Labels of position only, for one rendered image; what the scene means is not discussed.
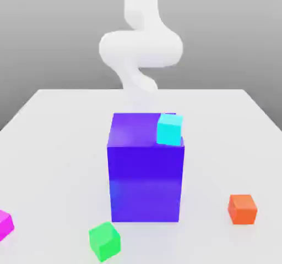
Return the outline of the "small magenta cube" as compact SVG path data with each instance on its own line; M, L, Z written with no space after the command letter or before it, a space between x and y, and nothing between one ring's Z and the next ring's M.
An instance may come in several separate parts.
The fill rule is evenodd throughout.
M12 216L5 211L0 210L0 241L14 230Z

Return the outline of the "small cyan cube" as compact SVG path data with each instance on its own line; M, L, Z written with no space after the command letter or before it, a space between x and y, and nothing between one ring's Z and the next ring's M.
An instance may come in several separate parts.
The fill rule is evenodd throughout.
M180 146L182 134L183 116L177 114L160 114L156 142L162 145Z

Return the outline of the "large purple box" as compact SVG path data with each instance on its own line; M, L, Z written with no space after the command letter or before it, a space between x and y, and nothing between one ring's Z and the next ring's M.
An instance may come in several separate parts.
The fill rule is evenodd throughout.
M114 113L107 160L113 222L178 222L185 144L156 142L161 113Z

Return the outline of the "small green cube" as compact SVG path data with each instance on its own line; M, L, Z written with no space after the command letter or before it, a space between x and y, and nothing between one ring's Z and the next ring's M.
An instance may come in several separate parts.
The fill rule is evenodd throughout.
M89 230L89 244L100 262L121 251L121 237L110 222L104 222Z

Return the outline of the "small orange cube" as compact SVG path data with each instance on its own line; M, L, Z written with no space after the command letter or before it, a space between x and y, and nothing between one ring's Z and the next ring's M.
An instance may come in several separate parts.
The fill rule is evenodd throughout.
M258 208L251 195L230 195L227 209L233 224L255 223Z

